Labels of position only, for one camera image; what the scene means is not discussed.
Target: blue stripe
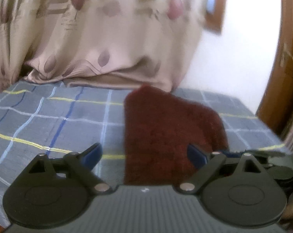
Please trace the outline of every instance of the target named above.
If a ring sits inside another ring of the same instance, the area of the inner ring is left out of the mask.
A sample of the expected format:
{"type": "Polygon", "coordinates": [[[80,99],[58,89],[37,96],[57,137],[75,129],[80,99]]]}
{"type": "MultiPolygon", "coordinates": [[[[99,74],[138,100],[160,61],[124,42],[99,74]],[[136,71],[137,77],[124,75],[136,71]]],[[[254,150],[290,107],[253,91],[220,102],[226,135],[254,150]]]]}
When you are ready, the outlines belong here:
{"type": "MultiPolygon", "coordinates": [[[[80,91],[79,94],[75,97],[75,101],[77,101],[77,100],[80,98],[80,96],[81,96],[81,94],[83,93],[83,91],[84,91],[84,87],[81,88],[81,91],[80,91]]],[[[70,115],[71,115],[71,113],[72,113],[72,111],[73,111],[73,107],[74,107],[74,104],[75,104],[75,103],[76,103],[76,102],[72,102],[72,103],[70,104],[69,111],[68,111],[67,115],[65,116],[65,118],[69,118],[69,117],[70,117],[70,115]]],[[[56,140],[57,140],[57,138],[59,137],[60,132],[62,131],[62,128],[64,127],[66,121],[67,121],[67,120],[64,119],[64,120],[62,120],[62,122],[60,123],[60,125],[59,125],[59,127],[58,127],[58,129],[57,129],[57,131],[56,131],[56,133],[55,133],[55,135],[54,135],[52,141],[51,141],[51,144],[50,144],[50,146],[49,146],[50,148],[53,148],[53,147],[54,147],[54,145],[55,145],[55,143],[56,143],[56,140]]]]}
{"type": "MultiPolygon", "coordinates": [[[[23,96],[21,97],[20,101],[19,101],[18,103],[16,103],[15,105],[11,106],[11,108],[14,108],[14,107],[18,106],[18,104],[20,104],[20,103],[22,102],[23,98],[25,97],[25,94],[26,94],[26,92],[23,93],[23,96]]],[[[1,123],[2,120],[6,117],[6,115],[7,115],[8,112],[9,112],[9,109],[5,112],[5,114],[3,115],[3,117],[1,117],[1,119],[0,119],[0,123],[1,123]]]]}

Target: screw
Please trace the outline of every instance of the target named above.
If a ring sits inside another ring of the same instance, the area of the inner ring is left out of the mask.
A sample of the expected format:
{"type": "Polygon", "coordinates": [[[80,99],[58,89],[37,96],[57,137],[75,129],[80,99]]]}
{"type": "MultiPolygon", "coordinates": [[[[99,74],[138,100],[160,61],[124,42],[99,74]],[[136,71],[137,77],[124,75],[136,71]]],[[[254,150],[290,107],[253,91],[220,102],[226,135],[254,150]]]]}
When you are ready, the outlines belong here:
{"type": "Polygon", "coordinates": [[[192,191],[192,190],[194,190],[195,186],[192,183],[182,183],[180,185],[180,188],[183,191],[192,191]]]}
{"type": "Polygon", "coordinates": [[[98,192],[105,192],[110,189],[110,186],[106,183],[100,183],[95,186],[95,190],[98,192]]]}

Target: plaid bedsheet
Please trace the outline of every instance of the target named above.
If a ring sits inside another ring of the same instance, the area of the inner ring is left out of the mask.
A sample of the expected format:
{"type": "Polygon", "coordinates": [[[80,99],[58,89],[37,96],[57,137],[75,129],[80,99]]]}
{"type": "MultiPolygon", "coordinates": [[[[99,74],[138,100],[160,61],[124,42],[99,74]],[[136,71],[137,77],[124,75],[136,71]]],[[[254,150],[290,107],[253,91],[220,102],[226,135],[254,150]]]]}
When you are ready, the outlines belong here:
{"type": "MultiPolygon", "coordinates": [[[[0,224],[9,222],[2,197],[13,180],[40,152],[50,157],[82,152],[96,142],[104,156],[93,170],[112,186],[124,176],[124,107],[129,90],[66,88],[62,82],[24,81],[0,94],[0,224]]],[[[207,105],[223,120],[231,151],[279,150],[290,153],[273,132],[238,99],[178,89],[174,95],[207,105]]]]}

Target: white wall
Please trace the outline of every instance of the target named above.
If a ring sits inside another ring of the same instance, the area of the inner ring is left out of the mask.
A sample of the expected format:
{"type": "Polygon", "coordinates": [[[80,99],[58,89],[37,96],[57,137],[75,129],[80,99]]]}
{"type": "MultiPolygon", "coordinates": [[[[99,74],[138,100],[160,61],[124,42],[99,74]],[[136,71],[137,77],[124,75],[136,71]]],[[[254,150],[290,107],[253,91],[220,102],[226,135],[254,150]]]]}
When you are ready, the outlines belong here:
{"type": "Polygon", "coordinates": [[[253,113],[278,43],[281,0],[227,0],[222,35],[203,31],[182,87],[238,97],[253,113]]]}

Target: ribbed gray surface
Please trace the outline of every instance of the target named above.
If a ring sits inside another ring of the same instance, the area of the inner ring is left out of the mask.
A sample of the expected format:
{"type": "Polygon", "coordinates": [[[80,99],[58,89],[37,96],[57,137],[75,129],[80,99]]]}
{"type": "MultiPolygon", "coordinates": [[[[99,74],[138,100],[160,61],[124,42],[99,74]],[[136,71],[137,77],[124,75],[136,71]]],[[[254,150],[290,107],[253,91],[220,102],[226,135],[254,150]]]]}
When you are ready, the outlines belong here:
{"type": "Polygon", "coordinates": [[[30,230],[12,226],[7,233],[284,233],[277,225],[238,229],[207,214],[194,196],[176,193],[171,186],[120,186],[94,199],[74,222],[55,229],[30,230]]]}

